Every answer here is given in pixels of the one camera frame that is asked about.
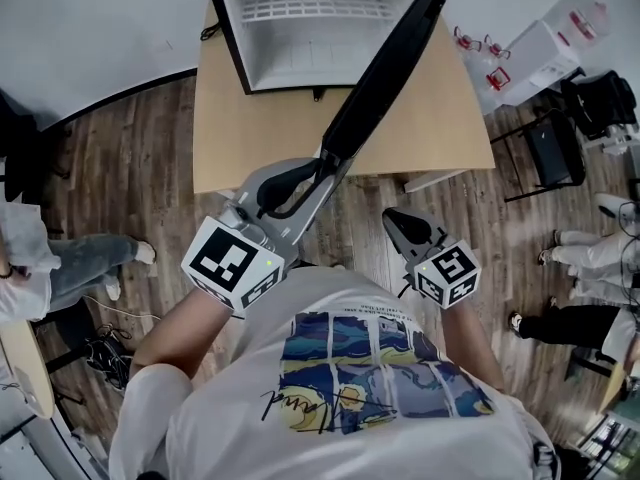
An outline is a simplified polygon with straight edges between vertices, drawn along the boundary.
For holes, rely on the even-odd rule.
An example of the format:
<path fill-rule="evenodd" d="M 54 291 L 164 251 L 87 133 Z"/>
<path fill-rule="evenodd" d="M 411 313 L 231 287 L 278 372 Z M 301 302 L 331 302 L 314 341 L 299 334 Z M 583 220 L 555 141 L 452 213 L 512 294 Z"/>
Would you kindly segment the light wooden table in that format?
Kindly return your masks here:
<path fill-rule="evenodd" d="M 240 186 L 254 170 L 310 157 L 349 92 L 330 89 L 249 96 L 226 41 L 202 42 L 193 122 L 193 184 L 197 193 Z M 494 168 L 488 132 L 470 78 L 445 22 L 436 25 L 409 81 L 350 169 L 353 175 L 417 172 L 430 176 Z"/>

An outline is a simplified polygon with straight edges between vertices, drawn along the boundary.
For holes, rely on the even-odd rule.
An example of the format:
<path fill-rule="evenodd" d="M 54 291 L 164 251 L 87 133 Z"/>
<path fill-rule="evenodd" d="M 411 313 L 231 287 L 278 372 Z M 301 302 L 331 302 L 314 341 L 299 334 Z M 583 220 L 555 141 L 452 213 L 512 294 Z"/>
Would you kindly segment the person's left forearm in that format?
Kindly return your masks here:
<path fill-rule="evenodd" d="M 165 364 L 193 379 L 231 310 L 201 289 L 193 289 L 139 343 L 130 377 L 142 369 Z"/>

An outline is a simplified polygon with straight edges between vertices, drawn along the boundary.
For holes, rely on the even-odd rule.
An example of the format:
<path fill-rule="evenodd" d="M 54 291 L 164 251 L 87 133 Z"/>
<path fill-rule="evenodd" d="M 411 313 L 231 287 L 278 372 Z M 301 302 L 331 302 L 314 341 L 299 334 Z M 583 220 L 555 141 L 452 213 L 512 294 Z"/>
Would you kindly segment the white water dispenser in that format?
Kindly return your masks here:
<path fill-rule="evenodd" d="M 511 51 L 509 59 L 482 68 L 486 75 L 501 66 L 511 78 L 501 106 L 518 106 L 580 67 L 577 52 L 541 20 L 534 21 L 506 49 Z"/>

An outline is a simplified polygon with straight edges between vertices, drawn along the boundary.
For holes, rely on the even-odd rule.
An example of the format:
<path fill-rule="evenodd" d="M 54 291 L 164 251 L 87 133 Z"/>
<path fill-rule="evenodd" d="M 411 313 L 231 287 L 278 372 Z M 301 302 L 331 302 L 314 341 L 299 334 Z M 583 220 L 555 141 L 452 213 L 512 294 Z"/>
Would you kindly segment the clear dispenser water bottle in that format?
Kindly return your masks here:
<path fill-rule="evenodd" d="M 541 20 L 576 52 L 596 46 L 611 32 L 607 6 L 598 0 L 559 0 Z"/>

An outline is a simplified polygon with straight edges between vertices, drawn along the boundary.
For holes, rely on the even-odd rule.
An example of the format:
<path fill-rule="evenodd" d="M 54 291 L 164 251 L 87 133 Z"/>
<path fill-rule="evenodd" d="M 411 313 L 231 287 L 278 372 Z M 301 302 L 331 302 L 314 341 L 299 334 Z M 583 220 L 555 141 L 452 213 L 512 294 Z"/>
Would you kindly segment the black mini fridge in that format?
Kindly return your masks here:
<path fill-rule="evenodd" d="M 363 101 L 387 113 L 397 97 L 388 83 L 407 67 L 411 41 L 400 23 L 412 11 L 431 26 L 446 0 L 211 0 L 243 92 L 249 96 L 308 91 L 320 101 L 330 89 L 356 86 L 386 42 L 393 65 Z"/>

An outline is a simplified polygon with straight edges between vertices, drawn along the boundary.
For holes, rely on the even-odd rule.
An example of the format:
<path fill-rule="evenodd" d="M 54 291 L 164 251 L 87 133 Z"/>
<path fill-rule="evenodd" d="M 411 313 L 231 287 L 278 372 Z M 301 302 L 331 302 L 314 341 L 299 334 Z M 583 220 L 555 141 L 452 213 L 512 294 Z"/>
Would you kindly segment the clear water jug red cap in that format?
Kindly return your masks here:
<path fill-rule="evenodd" d="M 511 51 L 503 48 L 499 43 L 495 42 L 489 34 L 486 34 L 483 40 L 483 48 L 485 57 L 489 62 L 496 63 L 502 59 L 509 59 Z"/>
<path fill-rule="evenodd" d="M 453 30 L 456 49 L 464 61 L 475 60 L 482 50 L 482 42 L 464 34 L 459 26 Z"/>
<path fill-rule="evenodd" d="M 504 89 L 510 81 L 511 78 L 501 66 L 479 79 L 475 89 L 483 115 L 492 113 L 503 104 Z"/>

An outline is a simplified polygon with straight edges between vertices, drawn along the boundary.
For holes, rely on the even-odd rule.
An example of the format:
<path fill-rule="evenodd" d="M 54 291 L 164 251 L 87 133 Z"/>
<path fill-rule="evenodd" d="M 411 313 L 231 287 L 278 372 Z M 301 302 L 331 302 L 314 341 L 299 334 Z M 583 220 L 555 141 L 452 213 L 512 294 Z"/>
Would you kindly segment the black mesh office chair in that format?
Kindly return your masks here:
<path fill-rule="evenodd" d="M 579 68 L 560 82 L 560 93 L 568 113 L 588 140 L 607 136 L 611 127 L 640 129 L 635 94 L 614 70 L 586 77 Z"/>

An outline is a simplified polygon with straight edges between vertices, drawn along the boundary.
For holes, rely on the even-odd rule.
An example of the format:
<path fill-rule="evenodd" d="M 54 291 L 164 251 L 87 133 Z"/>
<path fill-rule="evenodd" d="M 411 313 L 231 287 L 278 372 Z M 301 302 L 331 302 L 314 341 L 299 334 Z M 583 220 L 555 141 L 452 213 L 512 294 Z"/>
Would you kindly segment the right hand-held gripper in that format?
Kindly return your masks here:
<path fill-rule="evenodd" d="M 423 297 L 448 309 L 477 291 L 481 266 L 466 241 L 459 240 L 422 260 L 447 236 L 433 215 L 390 207 L 383 212 L 382 222 L 396 251 L 410 264 L 413 289 Z"/>

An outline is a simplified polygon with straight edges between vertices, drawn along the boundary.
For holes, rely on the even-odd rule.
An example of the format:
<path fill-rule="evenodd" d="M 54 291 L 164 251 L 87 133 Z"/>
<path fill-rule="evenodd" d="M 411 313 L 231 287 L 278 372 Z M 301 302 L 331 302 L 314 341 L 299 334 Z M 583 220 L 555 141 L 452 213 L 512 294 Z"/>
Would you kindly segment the person's right forearm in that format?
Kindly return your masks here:
<path fill-rule="evenodd" d="M 503 371 L 476 310 L 462 300 L 443 310 L 441 321 L 446 355 L 477 379 L 503 392 Z"/>

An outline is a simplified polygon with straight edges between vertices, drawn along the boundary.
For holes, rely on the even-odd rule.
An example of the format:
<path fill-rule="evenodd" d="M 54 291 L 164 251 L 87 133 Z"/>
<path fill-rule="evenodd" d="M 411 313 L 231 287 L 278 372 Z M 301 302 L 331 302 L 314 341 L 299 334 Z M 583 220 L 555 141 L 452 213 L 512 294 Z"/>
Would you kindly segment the wooden desk black legs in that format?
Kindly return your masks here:
<path fill-rule="evenodd" d="M 30 323 L 0 324 L 0 347 L 28 408 L 41 419 L 51 419 L 55 413 L 54 393 Z"/>

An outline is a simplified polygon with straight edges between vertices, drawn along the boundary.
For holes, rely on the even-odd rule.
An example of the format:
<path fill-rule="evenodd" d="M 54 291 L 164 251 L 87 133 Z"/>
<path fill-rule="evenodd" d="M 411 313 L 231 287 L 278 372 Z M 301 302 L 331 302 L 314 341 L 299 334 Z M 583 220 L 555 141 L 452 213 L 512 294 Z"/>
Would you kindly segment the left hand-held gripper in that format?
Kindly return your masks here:
<path fill-rule="evenodd" d="M 281 207 L 315 175 L 319 163 L 318 158 L 293 158 L 261 167 L 220 215 L 206 217 L 198 229 L 181 268 L 234 317 L 245 317 L 298 259 L 297 243 L 337 187 L 337 176 L 314 181 L 288 209 Z"/>

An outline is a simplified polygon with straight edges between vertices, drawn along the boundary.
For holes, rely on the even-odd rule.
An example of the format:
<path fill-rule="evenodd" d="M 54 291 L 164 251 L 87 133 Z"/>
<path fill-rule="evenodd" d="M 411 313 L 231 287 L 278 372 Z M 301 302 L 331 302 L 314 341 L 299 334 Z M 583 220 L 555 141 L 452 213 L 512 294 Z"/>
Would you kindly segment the black folding chair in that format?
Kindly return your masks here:
<path fill-rule="evenodd" d="M 525 140 L 539 179 L 536 189 L 527 193 L 524 192 L 513 153 L 506 143 L 515 136 Z M 520 189 L 519 195 L 504 199 L 506 204 L 565 187 L 579 187 L 586 179 L 576 130 L 572 121 L 557 108 L 549 109 L 535 120 L 490 141 L 491 145 L 495 143 L 505 144 Z"/>

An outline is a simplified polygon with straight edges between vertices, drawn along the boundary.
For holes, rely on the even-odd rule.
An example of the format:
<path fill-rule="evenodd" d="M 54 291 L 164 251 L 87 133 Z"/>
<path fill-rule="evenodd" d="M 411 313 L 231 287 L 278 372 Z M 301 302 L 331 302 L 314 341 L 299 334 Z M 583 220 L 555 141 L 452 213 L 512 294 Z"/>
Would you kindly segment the person's white printed t-shirt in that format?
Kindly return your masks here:
<path fill-rule="evenodd" d="M 366 277 L 302 267 L 247 310 L 201 386 L 130 377 L 111 480 L 559 480 L 542 425 Z"/>

